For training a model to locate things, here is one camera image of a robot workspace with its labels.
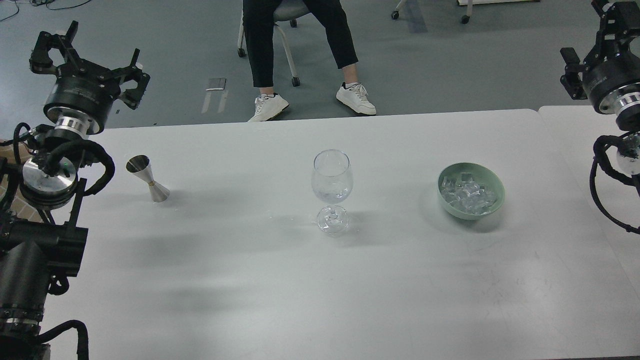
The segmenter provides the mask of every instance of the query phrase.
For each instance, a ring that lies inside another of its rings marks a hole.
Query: white sneaker
[[[260,94],[255,98],[255,114],[248,122],[271,120],[288,106],[289,103],[278,94]]]
[[[357,83],[349,88],[344,88],[344,86],[345,84],[342,83],[342,86],[338,89],[338,93],[335,94],[336,99],[357,113],[365,115],[376,114],[376,107],[367,99],[367,90],[362,84]]]

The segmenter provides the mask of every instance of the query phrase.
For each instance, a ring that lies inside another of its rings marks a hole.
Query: shoelace
[[[356,93],[356,95],[360,98],[360,100],[368,101],[367,95],[369,94],[367,93],[367,89],[364,88],[363,84],[353,85],[349,89],[351,89],[351,91]]]
[[[269,99],[268,96],[262,97],[262,96],[258,96],[255,98],[255,113],[259,113],[260,110],[262,110],[262,105],[264,105],[264,102]]]

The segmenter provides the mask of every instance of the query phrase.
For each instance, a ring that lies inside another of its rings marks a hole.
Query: empty wine glass
[[[318,199],[330,204],[318,213],[318,227],[329,234],[345,231],[349,225],[347,211],[335,204],[346,199],[353,188],[353,175],[347,154],[336,149],[319,153],[314,159],[311,187]]]

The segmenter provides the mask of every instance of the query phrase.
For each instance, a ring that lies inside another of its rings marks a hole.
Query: chair
[[[406,0],[400,0],[398,5],[396,6],[396,9],[391,13],[391,19],[397,20],[398,17],[400,17],[400,9],[402,9],[405,4],[406,4]],[[473,12],[473,7],[474,7],[474,0],[468,0],[467,13],[462,17],[462,19],[460,19],[461,23],[466,24],[469,22],[469,19],[471,18],[471,13]]]
[[[293,86],[300,86],[300,78],[298,77],[298,72],[296,71],[296,64],[293,62],[293,57],[291,56],[291,48],[289,47],[287,36],[277,23],[282,21],[289,21],[291,27],[295,28],[298,26],[297,18],[308,13],[310,13],[310,11],[302,0],[283,0],[276,11],[273,13],[273,25],[276,27],[276,29],[278,29],[278,32],[282,37],[282,45],[284,46],[284,52],[287,55],[287,61],[289,62],[289,69],[291,70],[291,83],[293,84]],[[238,56],[240,56],[241,58],[244,58],[246,56],[246,53],[243,49],[243,44],[244,26],[243,17],[241,17],[240,33],[238,34]]]

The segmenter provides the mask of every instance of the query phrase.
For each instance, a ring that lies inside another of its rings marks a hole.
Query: metal jigger
[[[127,162],[127,170],[149,184],[151,199],[154,202],[162,202],[169,197],[169,189],[154,181],[154,175],[151,173],[151,163],[148,156],[137,155],[129,159],[129,162]]]

